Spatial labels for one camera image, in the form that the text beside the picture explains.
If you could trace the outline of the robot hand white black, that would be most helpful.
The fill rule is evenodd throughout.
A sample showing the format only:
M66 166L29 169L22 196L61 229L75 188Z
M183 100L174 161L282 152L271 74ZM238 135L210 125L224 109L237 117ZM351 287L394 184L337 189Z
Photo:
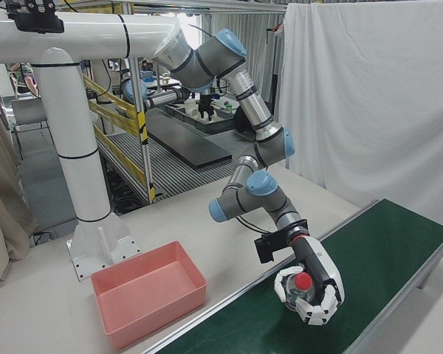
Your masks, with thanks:
M297 264L277 273L274 291L304 323L326 325L345 300L340 272L319 240L300 235L292 248Z

